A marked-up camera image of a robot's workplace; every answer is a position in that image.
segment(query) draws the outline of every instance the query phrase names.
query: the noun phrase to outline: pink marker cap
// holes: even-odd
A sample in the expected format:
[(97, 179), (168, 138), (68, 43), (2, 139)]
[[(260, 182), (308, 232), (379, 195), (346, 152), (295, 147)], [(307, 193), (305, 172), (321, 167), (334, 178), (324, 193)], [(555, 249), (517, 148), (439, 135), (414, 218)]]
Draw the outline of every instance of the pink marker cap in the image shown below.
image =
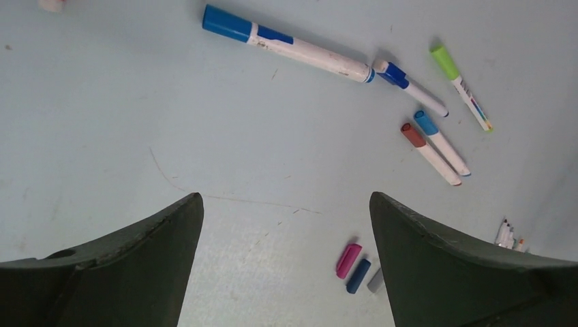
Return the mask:
[(347, 277), (349, 270), (353, 266), (353, 263), (355, 262), (355, 259), (357, 259), (357, 256), (359, 255), (360, 252), (361, 252), (361, 245), (355, 243), (347, 245), (344, 254), (341, 255), (341, 259), (339, 259), (339, 262), (337, 263), (336, 270), (337, 276), (339, 278), (345, 279), (345, 277)]

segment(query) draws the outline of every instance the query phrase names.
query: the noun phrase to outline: light blue floor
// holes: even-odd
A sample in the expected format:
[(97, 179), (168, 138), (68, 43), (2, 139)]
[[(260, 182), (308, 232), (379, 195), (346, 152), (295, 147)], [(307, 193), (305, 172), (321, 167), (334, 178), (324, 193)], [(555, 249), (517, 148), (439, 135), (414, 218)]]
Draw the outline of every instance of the light blue floor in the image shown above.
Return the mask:
[[(369, 196), (492, 241), (578, 260), (578, 2), (221, 0), (354, 59), (392, 60), (442, 99), (473, 175), (450, 187), (399, 127), (399, 89), (358, 84), (201, 29), (203, 1), (0, 4), (0, 261), (42, 258), (188, 192), (205, 220), (181, 326), (392, 326), (385, 293), (334, 275)], [(495, 127), (428, 54), (440, 38)]]

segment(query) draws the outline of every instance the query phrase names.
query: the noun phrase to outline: marker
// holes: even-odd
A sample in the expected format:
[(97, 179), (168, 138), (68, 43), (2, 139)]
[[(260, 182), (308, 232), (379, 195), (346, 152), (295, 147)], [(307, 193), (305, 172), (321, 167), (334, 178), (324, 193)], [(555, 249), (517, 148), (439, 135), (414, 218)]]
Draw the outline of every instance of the marker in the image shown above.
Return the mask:
[(204, 9), (202, 28), (357, 82), (369, 83), (375, 76), (375, 71), (364, 63), (250, 22), (212, 5)]
[(474, 99), (472, 92), (468, 89), (466, 82), (457, 70), (448, 50), (443, 46), (443, 44), (440, 44), (431, 49), (430, 53), (452, 82), (461, 99), (466, 103), (472, 114), (474, 114), (478, 123), (480, 123), (485, 131), (492, 131), (493, 127), (491, 126), (491, 123), (482, 111), (482, 108), (478, 105), (478, 102)]
[(508, 238), (506, 239), (506, 248), (512, 249), (514, 247), (514, 227), (510, 228), (508, 233)]
[(500, 239), (498, 240), (498, 245), (501, 247), (506, 247), (506, 241), (508, 239), (508, 235), (510, 234), (510, 224), (506, 224), (506, 228), (502, 230), (502, 234), (500, 235)]
[(510, 230), (509, 224), (508, 224), (508, 219), (504, 219), (504, 221), (502, 221), (502, 225), (500, 225), (500, 229), (498, 230), (498, 235), (496, 236), (496, 240), (493, 243), (496, 245), (500, 245), (502, 242), (502, 238), (504, 237), (504, 233), (507, 230)]
[(455, 152), (454, 148), (449, 144), (448, 140), (436, 127), (433, 121), (427, 116), (423, 110), (419, 110), (414, 114), (416, 123), (421, 127), (425, 135), (431, 140), (438, 150), (446, 157), (447, 161), (454, 167), (455, 171), (462, 176), (470, 176), (472, 173), (466, 166), (466, 163)]
[(412, 84), (406, 78), (406, 73), (393, 63), (389, 63), (381, 59), (376, 59), (374, 61), (374, 70), (376, 71), (377, 75), (383, 77), (391, 84), (401, 87), (405, 92), (413, 96), (417, 101), (421, 102), (422, 105), (432, 109), (436, 114), (439, 114), (442, 117), (447, 117), (449, 115), (448, 110), (443, 104), (432, 98), (429, 94), (417, 87), (415, 84)]
[(448, 166), (440, 155), (431, 147), (415, 128), (409, 123), (401, 126), (402, 134), (415, 146), (417, 151), (442, 175), (448, 183), (460, 186), (458, 175)]
[(385, 281), (383, 280), (383, 272), (381, 268), (379, 268), (374, 277), (367, 284), (367, 288), (369, 288), (372, 293), (377, 293), (382, 290), (384, 286)]

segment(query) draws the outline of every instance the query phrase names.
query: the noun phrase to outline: blue marker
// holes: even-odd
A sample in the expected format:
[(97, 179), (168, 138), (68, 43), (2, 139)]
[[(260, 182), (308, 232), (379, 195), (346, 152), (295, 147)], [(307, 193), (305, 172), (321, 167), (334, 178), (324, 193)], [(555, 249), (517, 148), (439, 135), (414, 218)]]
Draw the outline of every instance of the blue marker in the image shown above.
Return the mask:
[(383, 77), (391, 84), (401, 87), (405, 92), (413, 96), (424, 106), (432, 109), (436, 114), (439, 114), (442, 117), (447, 117), (449, 115), (448, 110), (443, 104), (432, 98), (429, 94), (424, 92), (424, 90), (420, 89), (415, 84), (412, 84), (407, 79), (406, 73), (396, 65), (381, 59), (376, 59), (374, 61), (374, 70), (376, 71), (377, 75)]
[(202, 28), (358, 82), (369, 83), (375, 76), (375, 71), (364, 63), (242, 19), (212, 5), (207, 5), (204, 10)]
[(462, 176), (470, 176), (472, 173), (463, 162), (461, 157), (455, 152), (444, 134), (440, 132), (436, 124), (427, 116), (423, 110), (419, 110), (414, 114), (416, 123), (421, 127), (425, 135), (431, 140), (438, 150), (446, 157), (446, 160), (452, 165), (455, 171)]

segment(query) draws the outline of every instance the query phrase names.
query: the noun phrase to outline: brown marker cap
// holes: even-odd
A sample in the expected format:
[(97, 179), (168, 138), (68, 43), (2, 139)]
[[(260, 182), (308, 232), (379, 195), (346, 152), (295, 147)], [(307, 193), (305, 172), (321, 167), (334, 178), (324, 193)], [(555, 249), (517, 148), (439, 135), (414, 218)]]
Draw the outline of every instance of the brown marker cap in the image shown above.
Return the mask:
[(420, 133), (410, 123), (405, 123), (401, 126), (401, 133), (416, 147), (421, 148), (425, 146), (425, 140)]

